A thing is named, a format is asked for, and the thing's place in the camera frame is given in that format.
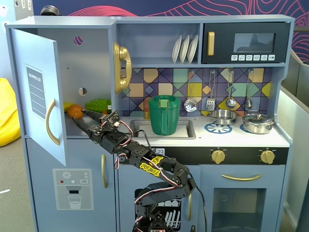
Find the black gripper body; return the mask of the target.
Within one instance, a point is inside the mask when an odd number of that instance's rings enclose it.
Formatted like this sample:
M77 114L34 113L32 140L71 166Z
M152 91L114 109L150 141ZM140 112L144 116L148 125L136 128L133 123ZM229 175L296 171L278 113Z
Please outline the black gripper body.
M125 125L130 131L130 137L118 131L121 124ZM111 154L129 155L130 151L125 147L131 142L132 137L132 129L120 119L119 115L108 115L105 120L94 129L91 140Z

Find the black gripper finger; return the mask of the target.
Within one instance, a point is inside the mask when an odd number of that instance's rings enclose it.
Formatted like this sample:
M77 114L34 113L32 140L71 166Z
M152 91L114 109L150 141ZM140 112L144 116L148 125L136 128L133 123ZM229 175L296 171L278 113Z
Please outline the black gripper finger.
M83 109L82 112L86 116L88 116L91 119L95 120L96 122L102 122L108 116L108 115L104 115L102 113L98 113L98 112L95 112L95 111L90 111L90 110L87 110L87 109Z
M94 129L97 127L96 124L86 123L82 118L73 117L72 119L75 125L86 133L89 138L93 137Z

